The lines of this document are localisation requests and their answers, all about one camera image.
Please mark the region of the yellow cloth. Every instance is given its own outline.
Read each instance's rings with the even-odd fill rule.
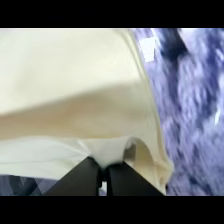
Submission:
[[[123,159],[165,193],[172,173],[127,29],[0,31],[0,173],[60,179],[87,155]]]

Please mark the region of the fluffy purple fabric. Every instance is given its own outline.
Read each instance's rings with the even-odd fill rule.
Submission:
[[[135,30],[137,39],[149,33]],[[156,49],[145,63],[175,165],[167,194],[224,195],[224,31],[199,28],[182,39],[187,53],[171,61]]]

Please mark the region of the white cloth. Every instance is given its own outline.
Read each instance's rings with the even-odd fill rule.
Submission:
[[[123,160],[165,193],[172,163],[127,29],[0,32],[0,173],[60,179]]]

